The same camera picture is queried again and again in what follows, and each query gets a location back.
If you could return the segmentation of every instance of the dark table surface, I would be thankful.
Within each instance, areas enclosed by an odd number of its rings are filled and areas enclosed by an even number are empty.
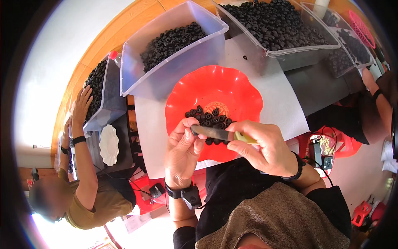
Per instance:
[[[98,174],[103,174],[103,172],[111,173],[116,171],[121,171],[124,169],[129,169],[134,166],[133,156],[130,147],[130,135],[129,135],[129,118],[127,112],[115,120],[111,125],[116,129],[116,135],[119,138],[119,154],[117,155],[117,162],[112,166],[107,166],[100,155],[100,136],[98,131],[93,131],[91,137],[87,138],[87,145],[90,151],[93,163],[98,168],[96,168]]]
[[[322,63],[286,71],[285,75],[305,116],[364,89],[357,70],[334,78]]]

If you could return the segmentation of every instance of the yellow knife handle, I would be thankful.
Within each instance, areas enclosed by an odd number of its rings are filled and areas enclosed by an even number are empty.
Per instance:
[[[234,133],[234,139],[235,140],[239,140],[239,141],[243,141],[243,142],[245,142],[247,144],[257,144],[258,145],[256,140],[254,140],[253,138],[249,137],[248,135],[246,135],[244,133],[241,133],[241,132],[238,132],[238,131],[236,131]]]

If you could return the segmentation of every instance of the person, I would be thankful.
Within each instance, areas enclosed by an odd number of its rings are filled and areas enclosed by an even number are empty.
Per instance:
[[[73,138],[82,139],[83,123],[93,97],[92,89],[81,89],[72,117],[66,122],[62,136],[62,150],[69,149],[68,127]],[[30,192],[32,208],[50,221],[65,218],[74,227],[100,227],[119,216],[129,214],[136,204],[134,192],[125,179],[97,177],[85,139],[75,143],[76,168],[79,180],[69,182],[67,169],[70,154],[61,153],[58,177],[43,177]]]
[[[363,144],[374,144],[389,136],[391,106],[398,99],[396,75],[387,71],[375,81],[371,72],[364,68],[362,82],[369,91],[363,89],[348,96],[347,99],[354,100],[353,106],[332,104],[308,115],[310,131],[316,132],[325,125],[336,128]]]
[[[164,166],[172,191],[191,185],[206,138],[190,131],[198,124],[185,118],[169,136]],[[351,218],[340,188],[326,188],[308,164],[299,170],[304,163],[289,151],[276,125],[243,121],[227,130],[244,132],[259,145],[232,141],[227,148],[242,157],[206,168],[206,206],[199,220],[184,200],[168,198],[174,248],[349,246]]]

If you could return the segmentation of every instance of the white plate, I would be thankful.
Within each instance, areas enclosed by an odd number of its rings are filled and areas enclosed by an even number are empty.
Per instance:
[[[102,129],[101,140],[99,147],[101,149],[100,155],[103,162],[108,166],[112,166],[117,162],[117,155],[119,154],[119,138],[116,135],[116,129],[112,125],[107,125]]]

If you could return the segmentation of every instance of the fingernail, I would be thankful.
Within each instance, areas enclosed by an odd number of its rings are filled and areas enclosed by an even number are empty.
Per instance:
[[[187,130],[185,130],[185,138],[189,139],[189,137],[191,136],[191,133]]]
[[[227,149],[234,150],[236,148],[236,145],[233,143],[229,143],[229,144],[227,144],[226,147],[227,147]]]

